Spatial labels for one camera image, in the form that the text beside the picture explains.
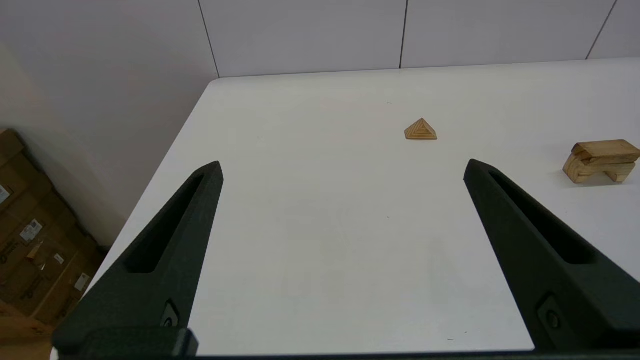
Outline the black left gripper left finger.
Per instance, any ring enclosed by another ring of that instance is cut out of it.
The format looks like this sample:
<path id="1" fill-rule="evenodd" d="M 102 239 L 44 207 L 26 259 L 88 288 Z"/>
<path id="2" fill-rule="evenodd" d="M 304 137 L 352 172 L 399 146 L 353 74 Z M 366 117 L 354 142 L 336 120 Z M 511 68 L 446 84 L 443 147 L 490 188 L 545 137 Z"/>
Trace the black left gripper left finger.
<path id="1" fill-rule="evenodd" d="M 224 176 L 190 175 L 52 335 L 59 358 L 190 358 L 189 329 Z"/>

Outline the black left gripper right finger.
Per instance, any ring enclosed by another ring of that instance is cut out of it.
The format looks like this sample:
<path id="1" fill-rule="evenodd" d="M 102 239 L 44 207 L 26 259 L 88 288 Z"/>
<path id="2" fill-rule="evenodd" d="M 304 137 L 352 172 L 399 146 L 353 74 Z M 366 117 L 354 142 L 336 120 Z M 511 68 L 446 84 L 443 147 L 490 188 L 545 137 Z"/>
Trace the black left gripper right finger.
<path id="1" fill-rule="evenodd" d="M 464 183 L 537 350 L 638 353 L 633 276 L 497 168 L 471 159 Z"/>

